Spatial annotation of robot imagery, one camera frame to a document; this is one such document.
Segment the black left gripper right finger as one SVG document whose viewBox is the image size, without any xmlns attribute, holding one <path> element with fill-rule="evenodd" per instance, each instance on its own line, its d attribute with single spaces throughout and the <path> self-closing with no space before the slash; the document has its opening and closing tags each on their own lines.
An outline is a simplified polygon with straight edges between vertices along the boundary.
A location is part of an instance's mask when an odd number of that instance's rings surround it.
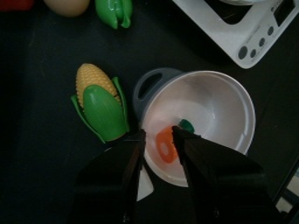
<svg viewBox="0 0 299 224">
<path fill-rule="evenodd" d="M 238 151 L 173 127 L 198 224 L 286 224 L 261 165 Z"/>
</svg>

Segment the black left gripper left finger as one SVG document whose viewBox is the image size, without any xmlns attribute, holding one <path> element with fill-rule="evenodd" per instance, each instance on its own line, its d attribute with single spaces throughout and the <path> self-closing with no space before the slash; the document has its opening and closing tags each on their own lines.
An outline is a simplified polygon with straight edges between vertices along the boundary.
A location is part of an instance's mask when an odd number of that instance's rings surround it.
<svg viewBox="0 0 299 224">
<path fill-rule="evenodd" d="M 134 224 L 146 132 L 140 129 L 79 172 L 67 224 Z"/>
</svg>

